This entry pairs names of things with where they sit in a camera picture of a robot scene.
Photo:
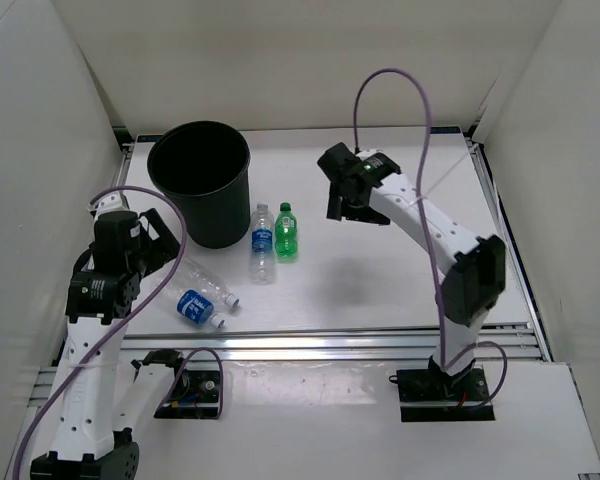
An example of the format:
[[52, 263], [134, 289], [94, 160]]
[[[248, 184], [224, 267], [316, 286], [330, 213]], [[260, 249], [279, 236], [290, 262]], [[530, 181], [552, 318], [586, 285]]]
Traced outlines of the green plastic bottle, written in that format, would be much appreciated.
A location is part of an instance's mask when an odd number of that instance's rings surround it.
[[275, 220], [275, 251], [280, 261], [293, 261], [298, 255], [298, 222], [291, 204], [282, 202]]

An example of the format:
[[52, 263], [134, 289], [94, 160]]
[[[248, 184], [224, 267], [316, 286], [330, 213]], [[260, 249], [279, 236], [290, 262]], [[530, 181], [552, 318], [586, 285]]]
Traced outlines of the clear bottle blue label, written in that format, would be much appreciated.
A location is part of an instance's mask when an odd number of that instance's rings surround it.
[[258, 203], [251, 217], [250, 273], [255, 283], [275, 280], [274, 218], [267, 204]]

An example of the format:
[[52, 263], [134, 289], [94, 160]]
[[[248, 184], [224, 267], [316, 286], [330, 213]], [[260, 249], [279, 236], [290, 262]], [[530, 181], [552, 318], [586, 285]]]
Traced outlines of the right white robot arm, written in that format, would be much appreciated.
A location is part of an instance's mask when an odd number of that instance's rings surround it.
[[439, 343], [429, 359], [429, 387], [450, 400], [473, 368], [479, 331], [506, 285], [506, 248], [497, 235], [483, 238], [459, 225], [416, 188], [387, 155], [360, 157], [345, 144], [317, 162], [330, 182], [327, 216], [378, 225], [395, 223], [433, 262]]

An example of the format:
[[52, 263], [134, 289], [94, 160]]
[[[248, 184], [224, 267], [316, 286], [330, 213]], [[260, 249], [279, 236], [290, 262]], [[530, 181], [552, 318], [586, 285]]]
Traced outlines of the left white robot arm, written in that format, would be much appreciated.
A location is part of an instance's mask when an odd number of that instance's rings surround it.
[[112, 187], [90, 202], [93, 240], [77, 261], [66, 305], [66, 377], [25, 432], [13, 478], [37, 426], [55, 403], [59, 425], [49, 450], [33, 459], [32, 479], [132, 479], [139, 447], [131, 426], [117, 426], [114, 388], [128, 324], [159, 294], [137, 299], [141, 281], [162, 268], [164, 288], [184, 255], [186, 237], [175, 236], [155, 209], [130, 209], [126, 188]]

